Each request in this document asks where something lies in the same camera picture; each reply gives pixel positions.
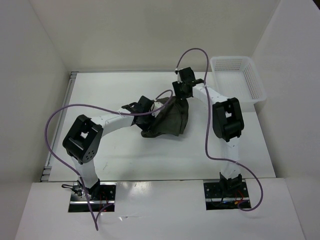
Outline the olive green shorts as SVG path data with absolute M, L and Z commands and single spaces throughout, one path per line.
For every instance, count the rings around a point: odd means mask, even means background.
M 189 119 L 189 103 L 186 99 L 176 98 L 169 101 L 147 130 L 141 131 L 143 138 L 156 138 L 161 135 L 182 135 Z

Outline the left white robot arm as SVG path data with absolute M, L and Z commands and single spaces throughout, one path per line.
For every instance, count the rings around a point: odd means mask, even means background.
M 75 169 L 80 174 L 78 184 L 87 199 L 96 200 L 102 192 L 94 164 L 94 157 L 98 152 L 102 137 L 132 125 L 145 130 L 155 117 L 151 114 L 142 116 L 132 114 L 147 113 L 153 107 L 153 100 L 141 96 L 138 102 L 121 107 L 119 114 L 108 113 L 92 118 L 82 114 L 75 119 L 62 146 L 71 156 Z

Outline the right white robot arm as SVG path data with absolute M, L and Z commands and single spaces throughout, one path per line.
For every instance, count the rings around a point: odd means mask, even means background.
M 182 99 L 196 98 L 208 106 L 208 126 L 220 140 L 222 156 L 226 161 L 219 173 L 219 191 L 223 197 L 231 197 L 242 185 L 239 160 L 239 141 L 244 129 L 240 102 L 237 98 L 221 95 L 195 77 L 190 67 L 176 69 L 177 81 L 172 83 L 175 95 Z

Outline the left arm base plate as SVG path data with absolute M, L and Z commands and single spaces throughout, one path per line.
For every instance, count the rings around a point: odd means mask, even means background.
M 74 182 L 73 185 L 62 184 L 61 186 L 71 190 L 68 207 L 69 213 L 87 213 L 90 211 L 85 192 L 81 189 L 78 182 Z M 98 193 L 95 193 L 94 197 L 90 194 L 88 195 L 94 213 L 115 211 L 116 187 L 117 184 L 115 182 L 102 182 Z

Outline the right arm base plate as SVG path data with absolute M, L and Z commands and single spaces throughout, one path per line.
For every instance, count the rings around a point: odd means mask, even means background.
M 250 209 L 250 197 L 245 181 L 241 183 L 241 187 L 230 192 L 223 193 L 218 180 L 203 182 L 204 197 L 206 210 L 233 210 L 238 205 L 242 209 Z

